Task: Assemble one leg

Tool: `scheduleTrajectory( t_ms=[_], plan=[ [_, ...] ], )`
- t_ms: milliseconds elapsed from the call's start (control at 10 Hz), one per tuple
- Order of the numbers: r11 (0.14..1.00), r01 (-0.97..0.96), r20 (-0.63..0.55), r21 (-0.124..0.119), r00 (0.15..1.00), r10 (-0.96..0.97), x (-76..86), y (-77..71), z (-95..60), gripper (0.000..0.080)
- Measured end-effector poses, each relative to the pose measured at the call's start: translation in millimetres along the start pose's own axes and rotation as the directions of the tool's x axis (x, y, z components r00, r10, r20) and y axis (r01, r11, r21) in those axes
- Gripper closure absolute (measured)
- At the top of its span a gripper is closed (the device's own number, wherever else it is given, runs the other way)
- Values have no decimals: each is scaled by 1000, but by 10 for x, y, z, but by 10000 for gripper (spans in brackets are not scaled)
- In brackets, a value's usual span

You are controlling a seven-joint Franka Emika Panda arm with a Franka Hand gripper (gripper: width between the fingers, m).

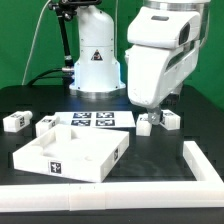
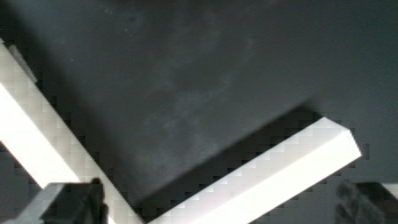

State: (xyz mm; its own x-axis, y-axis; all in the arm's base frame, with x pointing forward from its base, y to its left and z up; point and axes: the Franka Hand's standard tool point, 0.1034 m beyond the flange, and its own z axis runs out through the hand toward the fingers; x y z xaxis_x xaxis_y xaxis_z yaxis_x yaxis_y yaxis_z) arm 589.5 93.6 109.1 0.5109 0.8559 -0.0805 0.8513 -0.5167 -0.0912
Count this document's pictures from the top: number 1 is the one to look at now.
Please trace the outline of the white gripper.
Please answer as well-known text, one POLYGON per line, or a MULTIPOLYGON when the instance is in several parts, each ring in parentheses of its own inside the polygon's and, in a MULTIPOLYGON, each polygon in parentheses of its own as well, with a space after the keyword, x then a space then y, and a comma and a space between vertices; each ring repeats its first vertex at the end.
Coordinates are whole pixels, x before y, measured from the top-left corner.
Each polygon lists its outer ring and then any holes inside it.
POLYGON ((128 97, 132 104, 150 108, 150 124, 160 123, 157 106, 196 68, 199 48, 199 41, 191 41, 174 49, 134 44, 126 51, 128 97))

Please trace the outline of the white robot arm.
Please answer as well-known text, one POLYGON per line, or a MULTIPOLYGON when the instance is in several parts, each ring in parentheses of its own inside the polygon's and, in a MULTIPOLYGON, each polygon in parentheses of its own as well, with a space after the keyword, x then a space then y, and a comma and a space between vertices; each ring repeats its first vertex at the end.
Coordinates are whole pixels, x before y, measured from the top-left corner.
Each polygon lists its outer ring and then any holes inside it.
POLYGON ((132 104, 148 111, 148 121, 162 120, 161 102, 182 87, 195 69, 206 41, 211 0, 144 0, 128 27, 126 83, 114 56, 112 18, 94 6, 78 8, 80 56, 74 64, 70 93, 104 98, 123 89, 132 104))

